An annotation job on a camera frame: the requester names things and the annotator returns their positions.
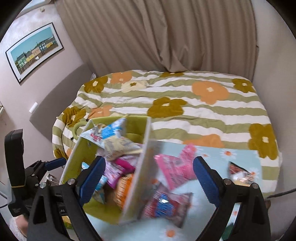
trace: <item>blue gripper pad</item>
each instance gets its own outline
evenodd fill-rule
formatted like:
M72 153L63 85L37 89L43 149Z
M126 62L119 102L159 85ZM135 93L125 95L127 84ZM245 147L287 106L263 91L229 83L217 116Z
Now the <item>blue gripper pad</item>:
M101 156L97 156L92 162L92 164L90 165L90 167L81 172L81 174L83 172L88 172L88 175L86 176L79 190L79 196L80 196L79 203L81 205L88 203L91 200L94 190L97 184L99 183L102 175L104 174L105 168L106 168L105 159Z
M208 166L201 156L198 156L193 160L193 171L200 182L200 185L202 186L202 189L205 192L209 202L218 208L220 204L220 191L215 180L213 179L213 170Z
M44 169L47 171L51 171L53 169L66 165L66 162L67 160L64 157L58 158L58 159L47 162L44 165Z

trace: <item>painted sky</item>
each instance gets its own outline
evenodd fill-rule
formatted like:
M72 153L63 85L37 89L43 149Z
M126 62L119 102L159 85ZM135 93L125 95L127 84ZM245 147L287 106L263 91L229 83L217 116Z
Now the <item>painted sky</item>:
M34 49L36 46L36 43L40 43L43 40L46 40L50 37L53 37L52 30L50 27L40 31L39 33L36 33L26 41L22 42L20 45L18 45L14 50L11 51L11 56L14 61L20 56L23 52L27 53L31 49Z

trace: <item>storage box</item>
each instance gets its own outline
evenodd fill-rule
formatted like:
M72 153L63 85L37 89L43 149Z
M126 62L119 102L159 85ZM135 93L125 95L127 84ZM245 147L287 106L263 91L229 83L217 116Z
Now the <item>storage box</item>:
M91 129L94 125L109 125L121 117L108 116L93 118L83 131ZM133 176L125 205L122 210L114 203L108 202L111 197L106 197L107 203L102 204L91 198L90 202L83 206L86 213L111 224L120 224L137 219L140 209L143 207L143 195L153 188L153 179L158 167L153 159L154 146L157 143L153 136L151 118L146 116L128 116L126 122L126 137L135 143L143 144L143 151ZM91 164L95 159L98 146L79 137L63 171L60 184L66 183L70 178L77 178L81 172L81 163Z

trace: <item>framed picture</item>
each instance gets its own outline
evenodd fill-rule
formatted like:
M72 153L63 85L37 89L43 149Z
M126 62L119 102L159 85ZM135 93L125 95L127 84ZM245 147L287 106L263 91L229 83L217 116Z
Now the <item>framed picture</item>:
M5 53L15 77L21 83L39 64L61 49L63 45L50 23L28 34Z

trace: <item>striped blanket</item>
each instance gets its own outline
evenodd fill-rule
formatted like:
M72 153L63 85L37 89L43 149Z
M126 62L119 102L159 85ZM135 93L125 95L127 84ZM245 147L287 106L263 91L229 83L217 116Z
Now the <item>striped blanket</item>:
M280 158L266 109L252 83L215 72L131 70L95 78L79 89L57 117L53 150L68 157L76 143L73 128L91 118L148 115L158 140L199 146L257 150L264 195L277 184ZM83 126L77 130L79 135Z

